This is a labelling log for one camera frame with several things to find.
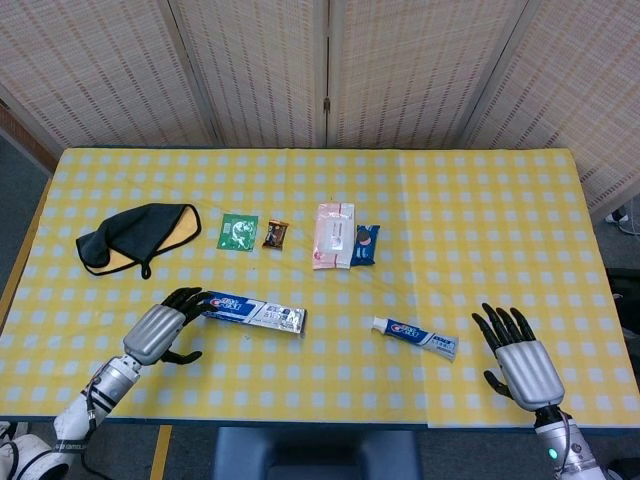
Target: robotic arm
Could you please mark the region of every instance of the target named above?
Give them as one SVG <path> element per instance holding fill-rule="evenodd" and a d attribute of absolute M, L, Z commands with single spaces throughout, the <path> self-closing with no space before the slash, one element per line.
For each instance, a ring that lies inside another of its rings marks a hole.
<path fill-rule="evenodd" d="M 205 311 L 215 311 L 200 288 L 181 288 L 145 313 L 124 337 L 124 352 L 102 365 L 87 386 L 54 421 L 57 441 L 50 448 L 35 435 L 0 446 L 0 480 L 62 480 L 76 456 L 140 378 L 143 366 L 158 360 L 185 365 L 202 352 L 180 355 L 169 350 L 180 331 Z"/>
<path fill-rule="evenodd" d="M 559 407 L 564 387 L 527 319 L 515 308 L 511 309 L 513 318 L 501 308 L 494 310 L 486 303 L 482 308 L 491 326 L 477 313 L 472 317 L 496 356 L 507 384 L 489 370 L 484 372 L 484 377 L 497 393 L 535 413 L 534 428 L 553 461 L 555 478 L 606 480 L 575 420 Z"/>

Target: table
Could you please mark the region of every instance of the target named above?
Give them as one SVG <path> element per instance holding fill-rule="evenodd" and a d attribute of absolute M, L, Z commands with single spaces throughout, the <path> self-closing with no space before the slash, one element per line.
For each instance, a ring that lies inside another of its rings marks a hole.
<path fill-rule="evenodd" d="M 313 271 L 317 204 L 354 202 L 381 225 L 376 265 Z M 135 267 L 94 277 L 76 237 L 148 202 L 192 203 L 203 230 Z M 280 251 L 217 250 L 223 213 L 289 222 Z M 470 319 L 518 306 L 583 426 L 640 424 L 640 401 L 568 150 L 360 151 L 78 148 L 60 160 L 0 336 L 0 415 L 54 416 L 138 317 L 201 285 L 308 309 L 303 339 L 200 318 L 114 417 L 529 426 L 485 384 L 495 361 Z M 370 330 L 374 315 L 460 337 L 453 363 Z"/>

